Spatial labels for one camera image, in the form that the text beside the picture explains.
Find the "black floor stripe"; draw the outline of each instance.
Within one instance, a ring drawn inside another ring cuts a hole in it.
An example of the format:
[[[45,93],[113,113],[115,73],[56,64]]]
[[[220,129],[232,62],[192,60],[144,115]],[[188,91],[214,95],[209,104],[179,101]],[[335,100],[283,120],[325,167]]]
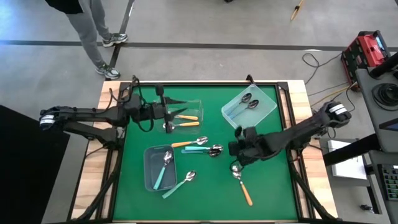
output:
[[[37,45],[37,46],[81,46],[79,41],[42,41],[42,40],[0,40],[0,45]],[[191,43],[143,43],[126,42],[115,47],[113,62],[116,64],[117,55],[122,47],[154,48],[154,49],[236,49],[236,50],[322,50],[341,51],[342,46],[311,46],[311,45],[261,45],[261,44],[191,44]],[[398,47],[389,47],[390,52],[398,52]]]
[[[126,29],[127,29],[127,25],[129,23],[129,19],[130,19],[130,11],[132,10],[132,4],[134,3],[134,0],[129,0],[127,7],[126,7],[126,12],[124,12],[124,17],[123,17],[123,21],[122,24],[120,26],[120,31],[119,33],[124,34],[126,33]],[[120,45],[115,46],[114,50],[113,50],[113,54],[111,57],[111,61],[109,63],[109,65],[111,67],[115,67],[116,66],[116,62],[118,61],[118,57],[119,57],[119,53],[120,53]]]
[[[261,45],[261,44],[191,44],[191,43],[138,43],[122,44],[122,47],[158,49],[236,49],[236,50],[322,50],[342,51],[347,47],[304,46],[304,45]]]

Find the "red power supply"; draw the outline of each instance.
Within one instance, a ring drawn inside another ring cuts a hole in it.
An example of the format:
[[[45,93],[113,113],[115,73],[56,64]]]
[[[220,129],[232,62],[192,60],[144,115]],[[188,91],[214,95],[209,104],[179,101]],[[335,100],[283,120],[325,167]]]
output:
[[[355,71],[359,68],[377,67],[390,57],[380,31],[361,31],[349,47],[341,54],[348,82],[356,82]],[[359,91],[358,84],[351,88]]]

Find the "white paper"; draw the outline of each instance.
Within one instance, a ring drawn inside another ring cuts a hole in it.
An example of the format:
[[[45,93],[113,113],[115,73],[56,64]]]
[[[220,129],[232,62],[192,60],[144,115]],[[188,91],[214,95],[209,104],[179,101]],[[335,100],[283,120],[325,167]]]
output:
[[[334,150],[345,147],[349,144],[350,143],[348,142],[329,140],[329,152],[333,152]],[[336,177],[349,177],[363,180],[367,179],[362,156],[354,157],[352,159],[332,165],[331,171],[333,176]]]

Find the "wooden table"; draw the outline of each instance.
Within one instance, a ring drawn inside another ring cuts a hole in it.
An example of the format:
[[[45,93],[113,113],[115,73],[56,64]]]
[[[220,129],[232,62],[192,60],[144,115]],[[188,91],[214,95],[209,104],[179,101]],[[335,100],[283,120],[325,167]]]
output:
[[[167,83],[168,81],[155,81],[155,82],[146,82],[146,83]],[[201,81],[201,82],[225,82],[225,81]],[[305,89],[304,82],[302,80],[261,80],[256,81],[256,83],[261,82],[287,82],[289,84],[289,93],[290,100],[293,108],[295,123],[299,123],[304,119],[307,119],[312,115],[310,109],[310,103],[308,101],[307,92]],[[113,89],[114,95],[118,94],[119,86],[121,82],[118,81],[110,81],[104,82],[101,97],[99,98],[98,108],[106,108],[109,100],[111,98],[109,94],[109,88]],[[287,98],[284,92],[281,90],[281,100],[282,105],[284,107],[284,117],[286,126],[290,127],[292,121],[289,118],[289,111],[287,109]],[[110,128],[111,125],[108,123],[95,123],[95,127],[97,128]],[[318,141],[312,140],[311,144],[315,146],[319,146]],[[101,147],[101,144],[98,141],[91,141],[88,145],[88,149],[86,153],[90,153],[95,149]],[[107,150],[101,149],[98,152],[90,155],[88,157],[82,168],[80,182],[78,183],[78,189],[76,192],[76,198],[73,204],[73,211],[71,213],[71,218],[79,217],[85,209],[90,205],[95,196],[100,190],[101,181],[104,173],[104,165],[106,160]],[[113,152],[113,160],[112,166],[116,160],[117,152]],[[307,147],[303,152],[303,160],[305,164],[305,171],[307,173],[308,184],[310,186],[311,191],[320,201],[320,203],[326,208],[326,210],[337,217],[336,207],[333,200],[333,195],[331,192],[328,176],[326,173],[326,168],[323,163],[322,152],[318,149]],[[103,217],[107,217],[108,208],[109,208],[109,196],[111,194],[111,188],[108,190],[108,193],[105,197],[105,203],[102,210]],[[306,198],[299,188],[300,201],[303,208],[303,216],[308,216],[308,210],[306,209],[307,203]],[[317,218],[320,218],[318,213],[315,211],[315,215]]]

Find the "spoon handle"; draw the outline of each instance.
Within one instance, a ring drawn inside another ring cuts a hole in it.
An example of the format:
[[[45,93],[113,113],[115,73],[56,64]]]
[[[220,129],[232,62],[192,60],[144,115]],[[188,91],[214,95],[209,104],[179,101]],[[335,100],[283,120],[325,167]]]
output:
[[[246,201],[248,202],[248,205],[253,206],[253,201],[251,200],[249,192],[248,192],[248,190],[246,190],[246,187],[244,186],[243,182],[241,182],[241,186],[242,186],[242,191],[243,191],[244,197],[246,197]]]
[[[195,141],[192,142],[178,142],[178,143],[173,143],[172,147],[180,147],[180,146],[187,146],[189,144],[193,144]]]
[[[231,113],[232,113],[236,108],[238,108],[238,106],[239,106],[240,104],[241,104],[241,103],[239,103],[239,104],[237,104],[237,105],[234,105],[233,108],[230,108],[226,115],[227,115],[227,116],[231,115]]]
[[[189,150],[181,150],[182,154],[189,154],[189,153],[204,153],[204,151],[189,151]]]
[[[170,196],[172,193],[175,192],[175,190],[177,190],[179,187],[181,187],[181,185],[183,185],[185,183],[185,180],[179,182],[175,187],[173,187],[172,189],[170,189],[168,192],[166,192],[165,194],[162,195],[163,199],[166,199],[168,196]]]
[[[197,121],[197,122],[189,122],[189,123],[182,123],[182,124],[176,124],[175,126],[176,127],[179,127],[179,126],[181,126],[181,127],[186,127],[186,126],[198,126],[200,123]]]
[[[154,190],[157,190],[159,188],[159,185],[162,181],[164,170],[166,170],[166,166],[163,166],[162,170],[160,171],[159,176],[157,177],[156,183],[154,185]]]
[[[230,117],[231,119],[234,119],[235,117],[237,117],[237,115],[241,114],[244,110],[246,110],[247,108],[237,112],[235,115],[233,115],[232,117]]]
[[[208,149],[207,147],[203,147],[203,146],[186,146],[185,150],[186,151],[191,151],[191,150],[206,150]]]
[[[190,119],[192,121],[197,121],[198,120],[197,116],[188,116],[188,115],[176,115],[175,118]]]

